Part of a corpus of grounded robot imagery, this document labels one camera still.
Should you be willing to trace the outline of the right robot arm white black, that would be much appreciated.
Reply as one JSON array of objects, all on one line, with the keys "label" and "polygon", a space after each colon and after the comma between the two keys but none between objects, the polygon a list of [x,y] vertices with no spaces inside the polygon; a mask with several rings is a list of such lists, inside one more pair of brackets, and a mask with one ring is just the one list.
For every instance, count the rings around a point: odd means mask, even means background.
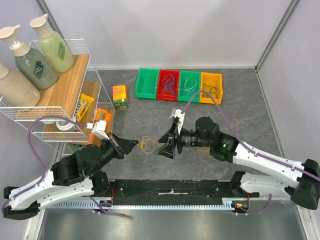
[{"label": "right robot arm white black", "polygon": [[320,165],[312,159],[304,162],[286,159],[259,150],[236,137],[220,131],[217,123],[208,117],[195,122],[195,130],[182,127],[178,117],[170,129],[158,140],[162,144],[155,151],[158,156],[174,159],[184,147],[203,147],[216,160],[246,166],[264,173],[262,177],[236,172],[229,184],[235,197],[244,193],[258,193],[289,197],[296,205],[316,210],[320,200]]}]

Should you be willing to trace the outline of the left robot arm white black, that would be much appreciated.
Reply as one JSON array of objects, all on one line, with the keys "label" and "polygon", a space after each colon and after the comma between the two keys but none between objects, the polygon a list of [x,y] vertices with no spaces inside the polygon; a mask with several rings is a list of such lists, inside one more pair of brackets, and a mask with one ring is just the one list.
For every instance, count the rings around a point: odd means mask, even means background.
[{"label": "left robot arm white black", "polygon": [[113,159],[124,159],[138,143],[110,133],[100,145],[89,144],[63,157],[34,181],[22,187],[6,187],[3,217],[26,220],[65,200],[108,196],[110,182],[102,168]]}]

